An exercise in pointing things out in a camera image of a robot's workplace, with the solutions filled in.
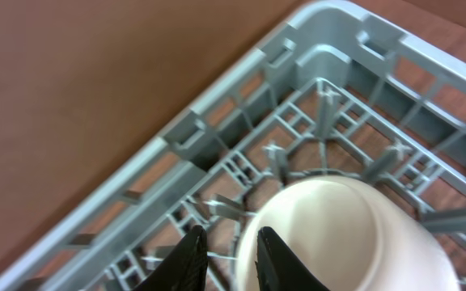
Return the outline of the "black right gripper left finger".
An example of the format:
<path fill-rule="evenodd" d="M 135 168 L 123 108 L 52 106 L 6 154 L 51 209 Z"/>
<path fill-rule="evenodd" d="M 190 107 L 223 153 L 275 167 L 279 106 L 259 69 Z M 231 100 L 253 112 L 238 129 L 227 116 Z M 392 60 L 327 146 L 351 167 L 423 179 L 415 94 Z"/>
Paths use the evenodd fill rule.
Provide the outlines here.
<path fill-rule="evenodd" d="M 209 263 L 207 253 L 205 229 L 194 226 L 133 291 L 204 291 Z"/>

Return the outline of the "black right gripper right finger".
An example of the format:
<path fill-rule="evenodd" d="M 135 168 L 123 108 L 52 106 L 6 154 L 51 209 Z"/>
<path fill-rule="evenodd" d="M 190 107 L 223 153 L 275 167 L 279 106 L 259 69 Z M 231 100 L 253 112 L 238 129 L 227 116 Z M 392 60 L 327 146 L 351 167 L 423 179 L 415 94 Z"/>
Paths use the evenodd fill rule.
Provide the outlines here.
<path fill-rule="evenodd" d="M 260 228 L 256 241 L 256 271 L 260 291 L 329 291 L 273 228 Z"/>

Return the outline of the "pale green bowl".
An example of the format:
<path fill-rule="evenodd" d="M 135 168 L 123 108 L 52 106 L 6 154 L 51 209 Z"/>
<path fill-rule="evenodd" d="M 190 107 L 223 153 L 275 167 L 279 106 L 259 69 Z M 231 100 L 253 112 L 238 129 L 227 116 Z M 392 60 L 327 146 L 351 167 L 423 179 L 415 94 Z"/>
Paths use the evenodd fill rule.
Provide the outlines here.
<path fill-rule="evenodd" d="M 257 290 L 256 236 L 271 227 L 330 290 L 458 290 L 432 234 L 384 194 L 339 175 L 303 179 L 267 201 L 249 222 L 235 263 L 238 290 Z"/>

